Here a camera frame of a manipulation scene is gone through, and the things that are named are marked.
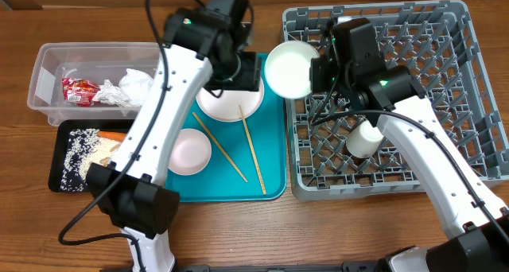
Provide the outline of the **wooden chopstick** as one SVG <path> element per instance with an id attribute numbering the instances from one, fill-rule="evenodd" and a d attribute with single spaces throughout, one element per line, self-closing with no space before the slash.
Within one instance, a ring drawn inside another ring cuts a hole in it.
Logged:
<path id="1" fill-rule="evenodd" d="M 201 127 L 204 129 L 205 133 L 209 136 L 209 138 L 216 144 L 220 152 L 225 156 L 225 158 L 228 160 L 230 165 L 234 168 L 234 170 L 241 176 L 243 181 L 245 183 L 248 183 L 247 178 L 244 176 L 244 174 L 240 171 L 239 167 L 234 163 L 230 155 L 226 152 L 226 150 L 221 146 L 221 144 L 218 142 L 216 137 L 212 134 L 212 132 L 206 127 L 204 122 L 201 120 L 201 118 L 198 116 L 196 112 L 192 112 L 192 116 L 195 118 L 195 120 L 201 125 Z"/>
<path id="2" fill-rule="evenodd" d="M 249 147 L 250 147 L 250 150 L 251 150 L 251 156 L 253 158 L 253 162 L 254 162 L 254 166 L 255 166 L 255 169 L 256 169 L 256 173 L 258 175 L 258 181 L 259 181 L 259 184 L 260 184 L 260 187 L 261 187 L 261 190 L 262 190 L 262 194 L 266 195 L 266 186 L 264 184 L 264 180 L 263 180 L 263 177 L 262 177 L 262 172 L 261 172 L 261 169 L 260 169 L 260 166 L 259 166 L 259 163 L 258 163 L 258 158 L 257 158 L 256 152 L 255 152 L 254 143 L 252 142 L 251 133 L 249 131 L 249 128 L 248 128 L 248 125 L 247 125 L 247 121 L 246 121 L 245 115 L 243 113 L 243 109 L 242 109 L 242 107 L 240 105 L 238 105 L 238 107 L 239 107 L 239 113 L 241 115 L 241 119 L 242 119 L 242 122 L 243 122 L 243 127 L 244 127 L 244 130 L 245 130 L 246 136 L 247 136 L 247 141 L 248 141 L 248 144 L 249 144 Z"/>

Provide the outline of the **red snack wrapper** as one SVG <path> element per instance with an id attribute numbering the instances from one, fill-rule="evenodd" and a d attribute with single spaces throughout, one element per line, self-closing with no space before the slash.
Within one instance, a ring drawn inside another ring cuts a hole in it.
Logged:
<path id="1" fill-rule="evenodd" d="M 80 107 L 92 106 L 95 103 L 93 98 L 100 89 L 90 80 L 69 77 L 62 79 L 62 86 L 64 100 Z"/>

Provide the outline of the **orange carrot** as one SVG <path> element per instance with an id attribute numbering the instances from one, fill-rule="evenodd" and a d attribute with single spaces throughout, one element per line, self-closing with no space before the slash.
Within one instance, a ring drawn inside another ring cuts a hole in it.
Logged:
<path id="1" fill-rule="evenodd" d="M 100 130 L 97 135 L 101 138 L 106 138 L 116 142 L 123 142 L 126 138 L 126 133 L 114 132 L 114 131 L 102 131 Z"/>

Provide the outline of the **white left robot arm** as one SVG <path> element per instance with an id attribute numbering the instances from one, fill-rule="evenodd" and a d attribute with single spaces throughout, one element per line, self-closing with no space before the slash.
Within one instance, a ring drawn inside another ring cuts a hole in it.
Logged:
<path id="1" fill-rule="evenodd" d="M 88 190 L 130 242 L 133 271 L 171 271 L 168 229 L 180 195 L 165 188 L 173 146 L 201 89 L 257 91 L 261 62 L 244 52 L 252 24 L 248 0 L 209 0 L 180 8 L 157 38 L 161 57 L 149 96 L 107 165 L 92 164 Z"/>

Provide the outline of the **cream plastic cup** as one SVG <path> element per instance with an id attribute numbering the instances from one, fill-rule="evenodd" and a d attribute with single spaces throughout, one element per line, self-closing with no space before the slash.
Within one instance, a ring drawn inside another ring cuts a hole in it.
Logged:
<path id="1" fill-rule="evenodd" d="M 369 121 L 363 121 L 347 137 L 348 152 L 357 158 L 369 158 L 377 152 L 383 135 Z"/>

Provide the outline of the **white tissue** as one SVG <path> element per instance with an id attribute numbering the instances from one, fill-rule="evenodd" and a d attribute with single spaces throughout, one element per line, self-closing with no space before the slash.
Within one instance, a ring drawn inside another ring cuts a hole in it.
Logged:
<path id="1" fill-rule="evenodd" d="M 140 107 L 146 100 L 153 84 L 153 78 L 143 71 L 128 68 L 119 81 L 121 92 L 127 97 L 128 107 Z"/>

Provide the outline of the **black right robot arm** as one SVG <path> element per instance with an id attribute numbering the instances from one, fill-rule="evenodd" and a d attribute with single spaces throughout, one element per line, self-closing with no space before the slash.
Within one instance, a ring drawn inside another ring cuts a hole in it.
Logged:
<path id="1" fill-rule="evenodd" d="M 365 115 L 417 177 L 439 217 L 446 242 L 410 246 L 381 258 L 377 271 L 506 271 L 508 206 L 477 176 L 437 120 L 425 88 L 408 67 L 386 66 L 374 26 L 365 17 L 329 19 L 325 54 L 311 60 L 313 91 L 337 92 L 350 111 Z"/>

